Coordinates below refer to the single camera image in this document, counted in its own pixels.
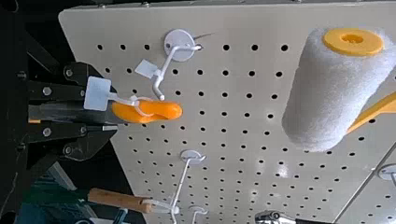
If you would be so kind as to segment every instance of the black metal frame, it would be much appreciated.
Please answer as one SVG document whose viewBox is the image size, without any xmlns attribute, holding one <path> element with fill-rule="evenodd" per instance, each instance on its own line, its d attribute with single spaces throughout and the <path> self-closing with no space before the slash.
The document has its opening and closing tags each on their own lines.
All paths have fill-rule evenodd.
<svg viewBox="0 0 396 224">
<path fill-rule="evenodd" d="M 0 35 L 3 45 L 2 95 L 6 105 L 0 110 L 6 132 L 0 154 L 0 223 L 13 223 L 23 195 L 39 176 L 61 157 L 85 161 L 93 157 L 117 131 L 117 126 L 101 123 L 41 121 L 29 123 L 29 105 L 62 102 L 83 104 L 88 76 L 99 77 L 92 66 L 70 63 L 61 66 L 24 30 L 18 15 L 0 8 Z M 29 55 L 49 76 L 31 80 Z"/>
</svg>

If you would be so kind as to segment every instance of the paint roller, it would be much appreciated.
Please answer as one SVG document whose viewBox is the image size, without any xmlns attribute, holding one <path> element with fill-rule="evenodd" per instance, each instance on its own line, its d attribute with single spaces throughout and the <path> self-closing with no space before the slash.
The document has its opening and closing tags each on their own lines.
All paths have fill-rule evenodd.
<svg viewBox="0 0 396 224">
<path fill-rule="evenodd" d="M 316 29 L 306 39 L 282 126 L 297 147 L 324 151 L 380 113 L 396 112 L 396 93 L 361 113 L 396 65 L 382 31 Z"/>
</svg>

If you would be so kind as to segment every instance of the yellow roller end cap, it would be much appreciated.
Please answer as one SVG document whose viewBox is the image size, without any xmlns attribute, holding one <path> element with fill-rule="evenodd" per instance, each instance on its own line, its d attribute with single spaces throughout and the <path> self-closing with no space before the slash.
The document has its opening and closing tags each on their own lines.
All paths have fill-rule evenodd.
<svg viewBox="0 0 396 224">
<path fill-rule="evenodd" d="M 323 44 L 348 56 L 376 55 L 384 48 L 384 42 L 373 32 L 351 28 L 332 29 L 323 36 Z"/>
</svg>

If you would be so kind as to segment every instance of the hook bracket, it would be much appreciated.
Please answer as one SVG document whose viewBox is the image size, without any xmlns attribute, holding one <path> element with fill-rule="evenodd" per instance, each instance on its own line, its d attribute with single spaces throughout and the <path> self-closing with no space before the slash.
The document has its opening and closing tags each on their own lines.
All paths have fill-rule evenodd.
<svg viewBox="0 0 396 224">
<path fill-rule="evenodd" d="M 163 63 L 163 67 L 161 69 L 149 61 L 142 60 L 142 62 L 134 70 L 137 74 L 143 77 L 156 77 L 154 84 L 152 85 L 152 90 L 161 101 L 165 99 L 165 96 L 160 90 L 160 84 L 163 82 L 163 77 L 170 62 L 172 60 L 176 62 L 186 62 L 192 57 L 196 50 L 202 49 L 201 45 L 195 45 L 194 38 L 192 38 L 189 33 L 180 29 L 171 31 L 165 37 L 163 46 L 168 57 Z"/>
</svg>

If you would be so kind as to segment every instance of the wooden handle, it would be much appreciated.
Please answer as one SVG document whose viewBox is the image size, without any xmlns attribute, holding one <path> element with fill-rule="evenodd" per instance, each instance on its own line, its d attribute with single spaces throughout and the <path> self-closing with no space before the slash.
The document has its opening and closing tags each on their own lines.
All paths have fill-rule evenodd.
<svg viewBox="0 0 396 224">
<path fill-rule="evenodd" d="M 91 189 L 88 194 L 88 201 L 92 203 L 127 208 L 141 213 L 150 213 L 152 205 L 150 203 L 142 203 L 145 199 L 147 198 L 121 194 L 105 189 Z"/>
</svg>

